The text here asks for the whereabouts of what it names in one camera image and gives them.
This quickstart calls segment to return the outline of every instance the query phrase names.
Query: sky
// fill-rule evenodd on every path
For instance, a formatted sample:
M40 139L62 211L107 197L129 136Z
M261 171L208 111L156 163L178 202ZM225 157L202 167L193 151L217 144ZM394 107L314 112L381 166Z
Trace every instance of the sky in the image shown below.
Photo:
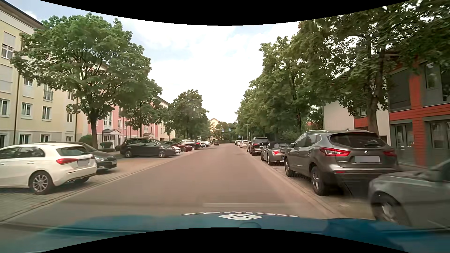
M7 0L39 21L51 16L85 15L88 11L39 0ZM103 16L112 23L114 16ZM209 119L234 122L249 82L262 72L261 43L291 37L298 22L254 26L195 26L117 17L132 41L145 48L151 61L149 78L171 103L184 91L202 95Z

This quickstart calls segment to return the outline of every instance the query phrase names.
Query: white hatchback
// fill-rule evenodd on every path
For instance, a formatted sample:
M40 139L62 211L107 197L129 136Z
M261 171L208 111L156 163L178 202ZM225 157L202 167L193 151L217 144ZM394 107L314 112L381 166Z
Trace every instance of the white hatchback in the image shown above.
M55 186L81 184L97 172L94 156L69 143L13 145L0 149L0 187L48 194Z

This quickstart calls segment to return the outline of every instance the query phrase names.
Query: blue car hood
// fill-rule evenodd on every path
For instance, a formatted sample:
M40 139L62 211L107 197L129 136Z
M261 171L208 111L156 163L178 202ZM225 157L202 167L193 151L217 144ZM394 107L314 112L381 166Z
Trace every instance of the blue car hood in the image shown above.
M450 249L450 235L418 231L390 222L364 219L319 220L264 212L198 212L166 217L141 215L94 217L68 226L43 230L33 236L2 245L0 251L39 252L121 235L213 227L264 228L314 233L407 252L433 253L446 252ZM405 241L412 241L414 245L405 244Z

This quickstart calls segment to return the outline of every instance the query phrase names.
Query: parking area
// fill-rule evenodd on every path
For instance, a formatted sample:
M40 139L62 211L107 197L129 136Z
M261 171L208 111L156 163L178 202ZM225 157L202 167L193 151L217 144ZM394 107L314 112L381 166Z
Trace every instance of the parking area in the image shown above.
M0 222L53 203L65 197L77 194L86 189L96 187L127 175L191 155L195 152L182 153L176 157L136 157L124 158L117 161L117 167L91 177L82 185L66 184L57 187L48 195L35 195L29 189L0 188Z

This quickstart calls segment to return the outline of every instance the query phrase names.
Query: license plate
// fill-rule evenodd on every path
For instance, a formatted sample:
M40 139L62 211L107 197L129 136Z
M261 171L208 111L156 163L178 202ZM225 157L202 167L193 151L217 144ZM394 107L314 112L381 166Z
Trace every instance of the license plate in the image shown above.
M89 160L78 160L78 167L85 167L89 165Z
M379 163L379 156L355 156L356 163Z

